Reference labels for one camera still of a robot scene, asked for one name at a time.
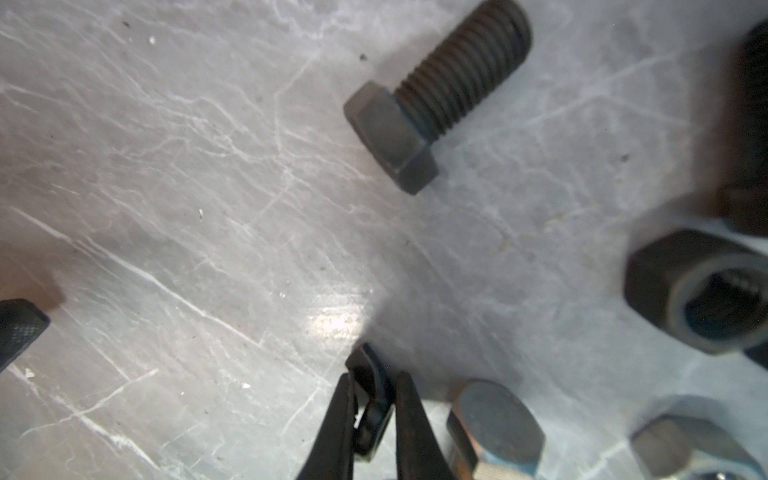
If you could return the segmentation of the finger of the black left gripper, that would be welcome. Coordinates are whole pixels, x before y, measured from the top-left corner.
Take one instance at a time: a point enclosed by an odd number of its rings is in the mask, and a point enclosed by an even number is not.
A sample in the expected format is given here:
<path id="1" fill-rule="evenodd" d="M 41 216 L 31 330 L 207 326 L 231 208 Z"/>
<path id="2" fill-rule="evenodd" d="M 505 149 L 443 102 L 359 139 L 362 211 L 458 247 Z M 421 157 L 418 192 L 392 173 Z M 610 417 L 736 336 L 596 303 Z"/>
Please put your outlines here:
<path id="1" fill-rule="evenodd" d="M 5 370 L 50 325 L 49 317 L 26 299 L 1 301 L 0 361 Z"/>

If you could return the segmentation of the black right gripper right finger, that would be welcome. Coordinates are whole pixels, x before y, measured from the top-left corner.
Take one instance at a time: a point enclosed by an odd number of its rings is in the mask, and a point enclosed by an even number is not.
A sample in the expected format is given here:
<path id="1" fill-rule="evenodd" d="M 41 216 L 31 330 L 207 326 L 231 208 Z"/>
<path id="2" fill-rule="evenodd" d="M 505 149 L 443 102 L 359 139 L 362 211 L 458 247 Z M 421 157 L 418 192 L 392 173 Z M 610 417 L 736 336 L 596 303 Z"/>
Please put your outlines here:
<path id="1" fill-rule="evenodd" d="M 395 381 L 397 478 L 454 479 L 430 426 L 412 376 Z"/>

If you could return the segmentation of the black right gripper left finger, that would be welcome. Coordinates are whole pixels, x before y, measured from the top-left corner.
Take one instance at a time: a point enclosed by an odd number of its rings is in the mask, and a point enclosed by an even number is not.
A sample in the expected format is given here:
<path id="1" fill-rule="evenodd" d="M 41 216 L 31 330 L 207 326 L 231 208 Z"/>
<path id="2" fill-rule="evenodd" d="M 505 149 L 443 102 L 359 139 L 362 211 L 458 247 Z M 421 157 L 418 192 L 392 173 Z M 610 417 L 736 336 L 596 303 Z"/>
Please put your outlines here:
<path id="1" fill-rule="evenodd" d="M 354 375 L 341 375 L 298 480 L 353 478 L 357 399 Z"/>

